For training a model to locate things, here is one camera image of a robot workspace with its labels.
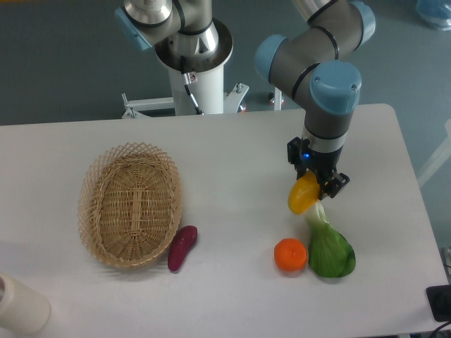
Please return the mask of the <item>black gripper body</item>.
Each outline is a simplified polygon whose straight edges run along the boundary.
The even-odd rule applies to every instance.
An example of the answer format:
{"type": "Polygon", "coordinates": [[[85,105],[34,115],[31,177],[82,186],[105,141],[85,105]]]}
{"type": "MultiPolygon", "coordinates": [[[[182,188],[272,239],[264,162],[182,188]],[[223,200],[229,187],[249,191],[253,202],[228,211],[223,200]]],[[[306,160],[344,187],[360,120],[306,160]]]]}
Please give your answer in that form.
{"type": "Polygon", "coordinates": [[[294,167],[305,165],[315,175],[327,179],[336,171],[336,165],[340,158],[342,147],[332,152],[320,152],[314,150],[313,144],[308,139],[295,137],[287,144],[288,162],[294,167]]]}

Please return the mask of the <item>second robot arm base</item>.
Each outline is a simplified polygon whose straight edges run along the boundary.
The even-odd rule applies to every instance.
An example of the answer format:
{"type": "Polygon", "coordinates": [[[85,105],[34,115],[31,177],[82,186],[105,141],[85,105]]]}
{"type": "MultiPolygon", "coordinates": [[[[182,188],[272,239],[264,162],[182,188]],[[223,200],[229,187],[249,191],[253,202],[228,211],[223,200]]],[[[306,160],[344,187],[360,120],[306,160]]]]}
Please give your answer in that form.
{"type": "Polygon", "coordinates": [[[230,30],[213,17],[211,1],[124,1],[115,16],[138,49],[155,49],[182,73],[213,70],[233,52],[230,30]]]}

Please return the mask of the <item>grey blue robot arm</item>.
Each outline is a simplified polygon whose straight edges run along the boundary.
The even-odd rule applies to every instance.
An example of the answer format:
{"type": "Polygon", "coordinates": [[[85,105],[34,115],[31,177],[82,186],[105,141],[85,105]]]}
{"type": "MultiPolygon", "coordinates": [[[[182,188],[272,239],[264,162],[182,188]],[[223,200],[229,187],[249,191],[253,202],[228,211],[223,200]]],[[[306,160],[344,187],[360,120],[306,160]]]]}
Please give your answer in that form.
{"type": "Polygon", "coordinates": [[[315,174],[319,198],[333,198],[350,181],[337,164],[362,87],[359,70],[343,59],[372,37],[376,18],[361,1],[296,1],[295,6],[308,30],[294,39],[267,37],[254,64],[305,111],[301,137],[288,143],[297,177],[315,174]]]}

